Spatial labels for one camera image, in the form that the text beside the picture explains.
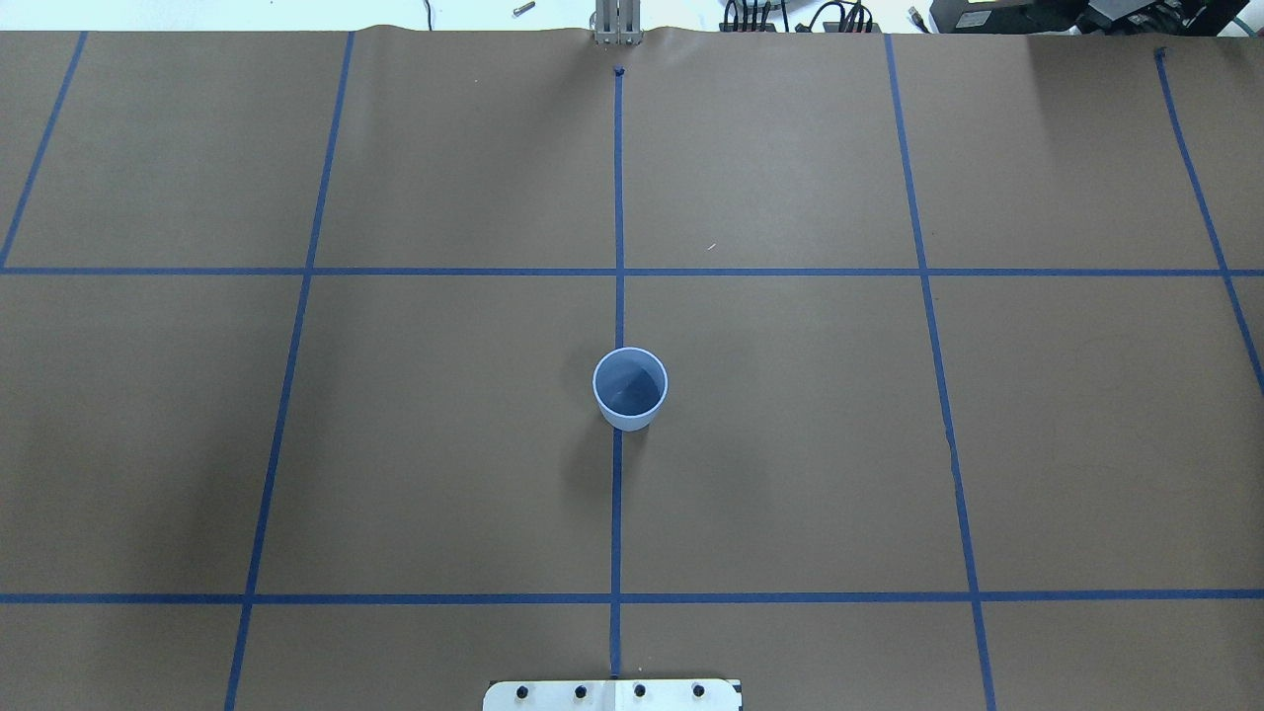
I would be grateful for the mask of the aluminium frame post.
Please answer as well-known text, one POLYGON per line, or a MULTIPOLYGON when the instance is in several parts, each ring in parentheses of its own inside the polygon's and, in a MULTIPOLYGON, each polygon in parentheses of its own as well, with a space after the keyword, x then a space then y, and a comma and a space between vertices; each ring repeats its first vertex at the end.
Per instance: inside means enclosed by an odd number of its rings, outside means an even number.
POLYGON ((638 46, 643 40, 640 0, 597 0, 592 39, 597 46, 638 46))

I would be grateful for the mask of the black power strip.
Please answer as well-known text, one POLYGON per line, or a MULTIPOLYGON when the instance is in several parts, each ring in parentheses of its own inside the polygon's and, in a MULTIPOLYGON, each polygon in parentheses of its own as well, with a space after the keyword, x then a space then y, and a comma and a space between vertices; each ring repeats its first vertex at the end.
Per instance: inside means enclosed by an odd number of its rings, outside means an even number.
POLYGON ((866 1, 722 1, 720 33, 782 35, 878 35, 866 1))

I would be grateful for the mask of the light blue plastic cup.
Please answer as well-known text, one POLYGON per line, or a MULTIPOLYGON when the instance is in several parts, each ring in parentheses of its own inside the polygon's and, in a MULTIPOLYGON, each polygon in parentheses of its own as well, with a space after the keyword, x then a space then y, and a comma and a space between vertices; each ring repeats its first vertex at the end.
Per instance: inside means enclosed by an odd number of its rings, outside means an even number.
POLYGON ((605 353, 592 371, 592 395, 616 431, 643 431, 664 407, 669 392, 667 366, 641 348, 605 353))

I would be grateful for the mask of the black equipment box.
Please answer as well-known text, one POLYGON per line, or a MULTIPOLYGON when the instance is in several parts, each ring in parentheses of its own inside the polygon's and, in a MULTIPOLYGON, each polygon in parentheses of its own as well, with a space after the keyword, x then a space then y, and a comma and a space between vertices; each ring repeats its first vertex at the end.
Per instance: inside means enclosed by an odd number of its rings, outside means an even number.
POLYGON ((1215 37, 1248 1, 930 1, 940 35, 1215 37))

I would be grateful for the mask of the white metal base plate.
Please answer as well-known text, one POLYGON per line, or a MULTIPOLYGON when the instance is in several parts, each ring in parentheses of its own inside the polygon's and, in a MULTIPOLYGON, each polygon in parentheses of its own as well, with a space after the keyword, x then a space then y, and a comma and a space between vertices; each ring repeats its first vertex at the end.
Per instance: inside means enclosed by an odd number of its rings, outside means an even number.
POLYGON ((483 710, 744 710, 738 679, 506 679, 483 710))

